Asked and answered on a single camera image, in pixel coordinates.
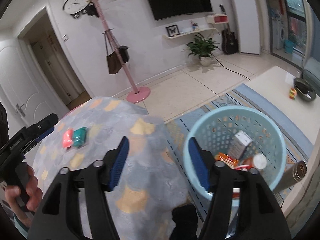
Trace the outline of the left hand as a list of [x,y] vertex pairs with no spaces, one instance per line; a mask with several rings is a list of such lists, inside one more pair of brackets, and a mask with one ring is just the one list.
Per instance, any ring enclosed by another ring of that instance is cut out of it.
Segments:
[[[26,207],[29,211],[36,212],[37,207],[39,206],[43,192],[38,187],[38,179],[35,177],[35,172],[31,166],[27,166],[27,172],[29,181],[26,184],[25,190],[29,196],[29,200],[26,204]],[[18,220],[27,228],[30,228],[32,219],[30,219],[20,208],[16,198],[21,194],[21,189],[15,185],[7,185],[5,190],[5,198],[10,205],[12,211],[18,218]]]

